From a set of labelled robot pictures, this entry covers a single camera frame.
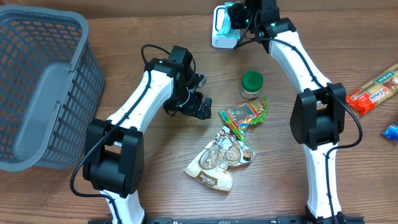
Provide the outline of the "green capped bottle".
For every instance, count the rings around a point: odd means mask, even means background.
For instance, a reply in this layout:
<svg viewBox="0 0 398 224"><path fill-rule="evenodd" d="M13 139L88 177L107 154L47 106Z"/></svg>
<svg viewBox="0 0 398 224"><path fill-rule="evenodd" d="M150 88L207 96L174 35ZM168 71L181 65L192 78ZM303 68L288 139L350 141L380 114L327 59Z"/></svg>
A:
<svg viewBox="0 0 398 224"><path fill-rule="evenodd" d="M241 80L240 94L243 98L251 100L259 96L264 79L257 71L248 71Z"/></svg>

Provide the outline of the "orange pasta packet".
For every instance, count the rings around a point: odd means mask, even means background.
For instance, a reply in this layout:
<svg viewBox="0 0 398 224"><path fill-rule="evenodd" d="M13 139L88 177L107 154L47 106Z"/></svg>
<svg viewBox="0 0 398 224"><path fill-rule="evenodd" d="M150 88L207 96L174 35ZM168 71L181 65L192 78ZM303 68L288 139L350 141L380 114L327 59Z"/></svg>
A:
<svg viewBox="0 0 398 224"><path fill-rule="evenodd" d="M397 94L397 64L376 76L346 97L346 102L361 115Z"/></svg>

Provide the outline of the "white brown cookie bag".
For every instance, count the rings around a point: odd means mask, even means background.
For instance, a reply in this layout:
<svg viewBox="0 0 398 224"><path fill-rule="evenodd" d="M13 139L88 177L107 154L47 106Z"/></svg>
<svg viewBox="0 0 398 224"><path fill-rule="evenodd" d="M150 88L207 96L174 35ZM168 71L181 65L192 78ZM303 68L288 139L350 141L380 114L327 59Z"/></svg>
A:
<svg viewBox="0 0 398 224"><path fill-rule="evenodd" d="M224 126L184 171L209 188L229 191L233 176L228 168L248 164L255 155L252 149L236 138L232 130Z"/></svg>

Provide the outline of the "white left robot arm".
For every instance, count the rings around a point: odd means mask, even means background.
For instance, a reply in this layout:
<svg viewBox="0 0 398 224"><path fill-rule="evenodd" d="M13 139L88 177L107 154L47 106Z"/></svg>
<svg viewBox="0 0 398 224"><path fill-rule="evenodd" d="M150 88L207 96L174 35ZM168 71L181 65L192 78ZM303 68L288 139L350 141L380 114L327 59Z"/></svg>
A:
<svg viewBox="0 0 398 224"><path fill-rule="evenodd" d="M211 118L211 98L197 91L205 82L192 53L175 45L167 58L144 60L139 86L117 112L89 124L78 168L97 190L85 196L108 203L108 223L145 222L137 191L144 175L144 133L159 108L169 116Z"/></svg>

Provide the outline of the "teal wipes packet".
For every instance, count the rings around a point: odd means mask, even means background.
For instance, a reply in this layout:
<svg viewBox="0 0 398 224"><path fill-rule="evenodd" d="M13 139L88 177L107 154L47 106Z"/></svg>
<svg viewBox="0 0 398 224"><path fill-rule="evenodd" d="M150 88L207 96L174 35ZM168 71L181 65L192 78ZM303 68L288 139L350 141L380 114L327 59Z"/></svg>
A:
<svg viewBox="0 0 398 224"><path fill-rule="evenodd" d="M228 9L232 9L233 5L234 2L226 2L224 4L223 7L224 12L221 14L223 16L221 27L216 31L217 37L226 37L229 39L236 39L236 40L240 38L240 30L232 28L231 18L228 14Z"/></svg>

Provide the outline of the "blue packet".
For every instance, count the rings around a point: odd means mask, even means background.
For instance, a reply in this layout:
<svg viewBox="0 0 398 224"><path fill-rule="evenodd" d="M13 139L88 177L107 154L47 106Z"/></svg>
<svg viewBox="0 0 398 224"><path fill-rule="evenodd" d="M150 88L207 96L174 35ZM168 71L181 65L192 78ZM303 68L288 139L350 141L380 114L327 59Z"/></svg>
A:
<svg viewBox="0 0 398 224"><path fill-rule="evenodd" d="M395 140L396 142L398 141L398 126L397 126L397 121L392 123L383 133L382 135L385 138L388 138L390 140Z"/></svg>

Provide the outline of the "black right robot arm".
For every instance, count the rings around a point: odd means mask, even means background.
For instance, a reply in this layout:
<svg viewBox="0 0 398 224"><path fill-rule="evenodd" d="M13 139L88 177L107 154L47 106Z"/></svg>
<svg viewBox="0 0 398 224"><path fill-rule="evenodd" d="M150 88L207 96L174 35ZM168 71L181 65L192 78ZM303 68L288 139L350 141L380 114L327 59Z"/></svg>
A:
<svg viewBox="0 0 398 224"><path fill-rule="evenodd" d="M297 97L290 129L302 145L308 174L308 223L347 223L336 189L335 157L344 130L346 90L333 84L312 62L292 21L275 1L243 1L226 7L228 29L254 34L252 41L282 67Z"/></svg>

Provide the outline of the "green candy bag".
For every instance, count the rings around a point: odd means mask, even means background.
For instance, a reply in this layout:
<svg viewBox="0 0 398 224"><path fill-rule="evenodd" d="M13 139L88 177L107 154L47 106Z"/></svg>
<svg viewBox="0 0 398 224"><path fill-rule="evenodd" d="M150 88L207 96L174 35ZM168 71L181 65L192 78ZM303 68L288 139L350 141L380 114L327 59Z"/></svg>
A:
<svg viewBox="0 0 398 224"><path fill-rule="evenodd" d="M236 138L244 142L248 127L264 122L267 115L267 98L263 97L229 109L219 110L219 114Z"/></svg>

